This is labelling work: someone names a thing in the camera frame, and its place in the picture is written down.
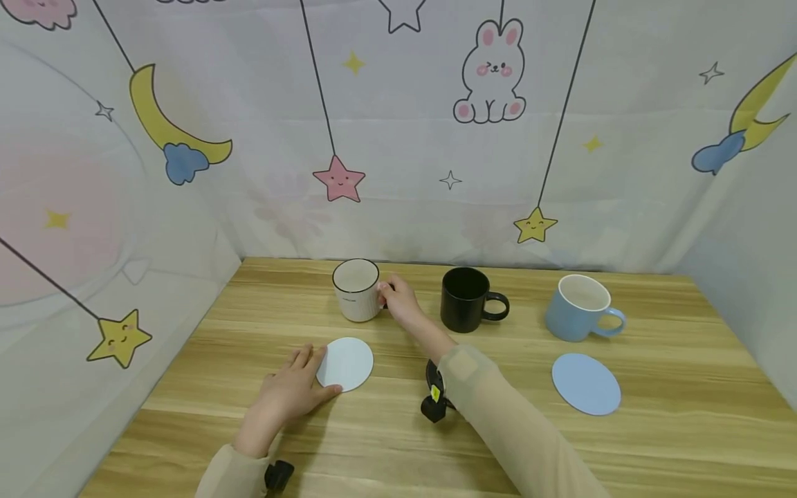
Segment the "pink star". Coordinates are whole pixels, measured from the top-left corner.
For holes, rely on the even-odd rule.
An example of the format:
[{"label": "pink star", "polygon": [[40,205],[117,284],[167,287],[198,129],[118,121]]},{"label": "pink star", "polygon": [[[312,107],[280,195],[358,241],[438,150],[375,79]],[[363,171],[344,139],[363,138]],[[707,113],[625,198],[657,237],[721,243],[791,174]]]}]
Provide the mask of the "pink star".
[{"label": "pink star", "polygon": [[329,202],[341,197],[347,197],[354,202],[359,202],[357,184],[363,181],[365,173],[347,170],[338,159],[338,156],[332,156],[332,162],[329,164],[328,170],[314,171],[312,175],[327,186],[327,200]]}]

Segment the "light blue mug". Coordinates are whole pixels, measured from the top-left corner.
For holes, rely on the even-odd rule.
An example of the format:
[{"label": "light blue mug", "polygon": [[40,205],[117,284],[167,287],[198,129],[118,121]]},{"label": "light blue mug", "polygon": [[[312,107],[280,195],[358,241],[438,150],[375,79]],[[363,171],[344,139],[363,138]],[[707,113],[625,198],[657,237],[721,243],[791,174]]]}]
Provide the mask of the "light blue mug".
[{"label": "light blue mug", "polygon": [[[556,337],[572,343],[585,340],[590,332],[603,337],[617,335],[626,326],[626,316],[610,304],[611,294],[594,278],[563,276],[545,312],[545,326]],[[620,325],[610,330],[599,327],[598,320],[604,315],[618,317]]]}]

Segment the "sleeve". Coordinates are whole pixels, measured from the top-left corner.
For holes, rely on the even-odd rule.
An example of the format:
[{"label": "sleeve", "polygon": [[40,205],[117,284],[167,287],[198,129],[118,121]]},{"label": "sleeve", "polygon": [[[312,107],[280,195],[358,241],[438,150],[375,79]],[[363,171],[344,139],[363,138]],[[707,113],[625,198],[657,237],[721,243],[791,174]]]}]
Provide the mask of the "sleeve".
[{"label": "sleeve", "polygon": [[445,396],[481,436],[522,496],[609,496],[559,430],[478,349],[456,346],[438,369]]},{"label": "sleeve", "polygon": [[262,498],[268,467],[268,457],[245,457],[224,445],[207,466],[195,498]]}]

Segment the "pink bunny ear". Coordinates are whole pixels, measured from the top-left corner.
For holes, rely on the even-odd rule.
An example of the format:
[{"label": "pink bunny ear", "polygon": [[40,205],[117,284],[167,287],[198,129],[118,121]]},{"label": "pink bunny ear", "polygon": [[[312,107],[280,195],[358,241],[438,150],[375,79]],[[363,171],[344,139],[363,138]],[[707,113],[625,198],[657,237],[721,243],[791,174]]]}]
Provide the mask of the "pink bunny ear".
[{"label": "pink bunny ear", "polygon": [[498,24],[495,21],[484,21],[476,33],[476,45],[490,46],[498,36]]},{"label": "pink bunny ear", "polygon": [[520,19],[510,19],[504,24],[504,30],[501,36],[510,47],[515,47],[520,44],[520,38],[523,37],[523,23]]}]

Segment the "blue cloud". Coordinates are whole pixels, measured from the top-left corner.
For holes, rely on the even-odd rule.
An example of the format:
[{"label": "blue cloud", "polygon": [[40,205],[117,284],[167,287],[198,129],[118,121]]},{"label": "blue cloud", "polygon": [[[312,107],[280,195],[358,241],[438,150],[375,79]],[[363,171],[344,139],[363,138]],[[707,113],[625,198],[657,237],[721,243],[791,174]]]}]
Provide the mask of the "blue cloud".
[{"label": "blue cloud", "polygon": [[717,145],[709,145],[695,152],[692,167],[701,173],[717,175],[720,169],[739,154],[744,147],[744,130],[732,133]]},{"label": "blue cloud", "polygon": [[188,147],[185,143],[167,143],[163,148],[166,156],[166,176],[175,185],[193,182],[197,171],[204,171],[210,163],[201,151]]}]

